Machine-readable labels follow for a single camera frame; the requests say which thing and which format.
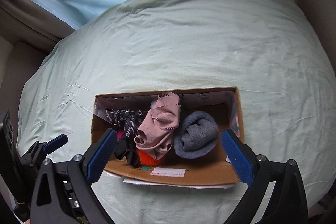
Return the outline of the orange fluffy ball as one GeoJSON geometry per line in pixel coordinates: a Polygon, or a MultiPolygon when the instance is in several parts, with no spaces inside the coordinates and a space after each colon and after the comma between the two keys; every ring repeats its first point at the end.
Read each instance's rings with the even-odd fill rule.
{"type": "Polygon", "coordinates": [[[138,155],[139,164],[142,166],[159,166],[165,162],[164,157],[160,159],[154,159],[145,151],[137,149],[136,152],[138,155]]]}

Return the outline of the dusty pink cloth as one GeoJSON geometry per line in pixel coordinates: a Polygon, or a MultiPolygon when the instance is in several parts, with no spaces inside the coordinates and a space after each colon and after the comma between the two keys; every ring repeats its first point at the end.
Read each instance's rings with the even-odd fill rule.
{"type": "Polygon", "coordinates": [[[162,159],[173,145],[173,135],[179,128],[181,105],[179,96],[161,93],[151,102],[145,119],[134,138],[135,146],[154,160],[162,159]]]}

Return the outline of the brown cardboard box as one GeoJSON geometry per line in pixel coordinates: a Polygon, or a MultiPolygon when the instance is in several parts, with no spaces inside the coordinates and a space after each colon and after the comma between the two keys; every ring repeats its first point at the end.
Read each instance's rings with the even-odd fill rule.
{"type": "Polygon", "coordinates": [[[127,163],[126,158],[118,160],[113,153],[105,167],[106,170],[126,178],[166,185],[212,188],[237,184],[238,176],[221,145],[224,130],[231,129],[238,138],[244,137],[242,108],[239,91],[236,87],[97,95],[93,109],[92,141],[98,141],[108,128],[113,128],[116,132],[122,130],[108,121],[106,109],[131,109],[148,112],[154,98],[167,92],[179,96],[181,105],[179,126],[188,115],[195,111],[207,112],[214,118],[219,127],[219,137],[215,148],[207,155],[197,159],[179,157],[174,150],[174,137],[179,130],[178,128],[174,132],[173,145],[164,156],[165,162],[163,164],[159,166],[139,164],[138,167],[132,167],[127,163]]]}

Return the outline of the brown left curtain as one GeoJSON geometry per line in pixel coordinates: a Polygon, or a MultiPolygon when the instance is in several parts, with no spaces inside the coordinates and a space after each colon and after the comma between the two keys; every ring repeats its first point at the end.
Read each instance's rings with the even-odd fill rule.
{"type": "Polygon", "coordinates": [[[12,45],[24,42],[44,52],[75,30],[31,0],[1,0],[1,37],[12,45]]]}

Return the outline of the black patterned cloth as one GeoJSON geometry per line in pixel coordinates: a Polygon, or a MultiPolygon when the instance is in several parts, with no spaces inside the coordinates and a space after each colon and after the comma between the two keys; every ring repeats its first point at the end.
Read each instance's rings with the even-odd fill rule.
{"type": "Polygon", "coordinates": [[[131,109],[106,109],[105,113],[108,121],[122,129],[130,139],[138,135],[137,130],[147,115],[147,111],[131,109]]]}

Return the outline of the grey sock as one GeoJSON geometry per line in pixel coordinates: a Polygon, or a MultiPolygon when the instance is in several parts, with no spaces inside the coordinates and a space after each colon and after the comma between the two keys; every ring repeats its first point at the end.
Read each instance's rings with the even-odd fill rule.
{"type": "Polygon", "coordinates": [[[175,153],[184,159],[197,159],[211,152],[219,137],[214,118],[204,111],[195,111],[180,124],[174,137],[175,153]]]}

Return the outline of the pale green bed sheet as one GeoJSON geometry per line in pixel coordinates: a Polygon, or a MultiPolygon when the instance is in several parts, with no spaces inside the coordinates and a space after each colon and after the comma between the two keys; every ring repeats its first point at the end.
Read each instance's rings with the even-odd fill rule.
{"type": "Polygon", "coordinates": [[[56,44],[25,84],[18,141],[66,134],[55,162],[91,142],[98,94],[235,86],[244,138],[295,159],[307,203],[335,180],[335,74],[293,0],[128,0],[56,44]]]}

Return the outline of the black scrunchie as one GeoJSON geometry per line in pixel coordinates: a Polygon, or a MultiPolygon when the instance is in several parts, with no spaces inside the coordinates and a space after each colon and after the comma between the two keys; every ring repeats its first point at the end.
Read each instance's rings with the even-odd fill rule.
{"type": "Polygon", "coordinates": [[[126,158],[127,163],[132,167],[139,166],[139,157],[135,146],[128,143],[125,139],[118,140],[114,156],[118,160],[126,158]]]}

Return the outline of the pink zip pouch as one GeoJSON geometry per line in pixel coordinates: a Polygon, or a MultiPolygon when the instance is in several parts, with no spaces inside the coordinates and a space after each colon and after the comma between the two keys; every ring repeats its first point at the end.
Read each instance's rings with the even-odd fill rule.
{"type": "Polygon", "coordinates": [[[119,131],[117,132],[117,139],[118,139],[118,140],[121,139],[121,138],[124,136],[124,134],[125,134],[125,132],[124,132],[123,130],[119,130],[119,131]]]}

